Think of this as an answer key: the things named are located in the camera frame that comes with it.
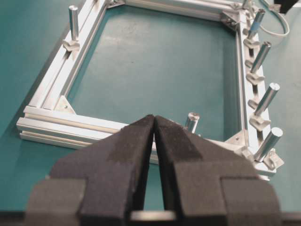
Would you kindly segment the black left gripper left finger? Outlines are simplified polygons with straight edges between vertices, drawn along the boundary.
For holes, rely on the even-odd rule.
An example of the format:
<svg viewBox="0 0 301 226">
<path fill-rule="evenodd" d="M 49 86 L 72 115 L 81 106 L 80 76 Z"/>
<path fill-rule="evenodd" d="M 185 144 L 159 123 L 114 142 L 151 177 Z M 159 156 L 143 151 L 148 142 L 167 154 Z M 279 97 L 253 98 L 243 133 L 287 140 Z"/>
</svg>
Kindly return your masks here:
<svg viewBox="0 0 301 226">
<path fill-rule="evenodd" d="M 153 115 L 60 158 L 33 188 L 27 226 L 123 226 L 142 210 Z"/>
</svg>

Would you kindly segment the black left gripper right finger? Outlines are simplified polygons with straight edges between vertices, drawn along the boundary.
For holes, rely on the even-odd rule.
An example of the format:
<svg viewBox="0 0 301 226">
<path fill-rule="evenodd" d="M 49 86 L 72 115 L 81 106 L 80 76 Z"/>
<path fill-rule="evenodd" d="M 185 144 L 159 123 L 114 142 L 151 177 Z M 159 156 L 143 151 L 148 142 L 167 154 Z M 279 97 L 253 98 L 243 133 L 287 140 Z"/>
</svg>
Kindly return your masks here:
<svg viewBox="0 0 301 226">
<path fill-rule="evenodd" d="M 279 226 L 274 188 L 233 151 L 156 116 L 164 207 L 184 226 Z"/>
</svg>

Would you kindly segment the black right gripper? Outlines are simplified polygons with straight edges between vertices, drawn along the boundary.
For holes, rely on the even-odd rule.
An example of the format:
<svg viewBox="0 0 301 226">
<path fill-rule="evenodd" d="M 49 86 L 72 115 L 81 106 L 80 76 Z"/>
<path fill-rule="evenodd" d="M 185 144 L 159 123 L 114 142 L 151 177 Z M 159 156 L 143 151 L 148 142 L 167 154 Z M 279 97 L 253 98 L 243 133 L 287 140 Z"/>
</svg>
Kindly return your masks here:
<svg viewBox="0 0 301 226">
<path fill-rule="evenodd" d="M 277 12 L 286 14 L 298 0 L 274 0 L 274 4 L 277 6 Z"/>
</svg>

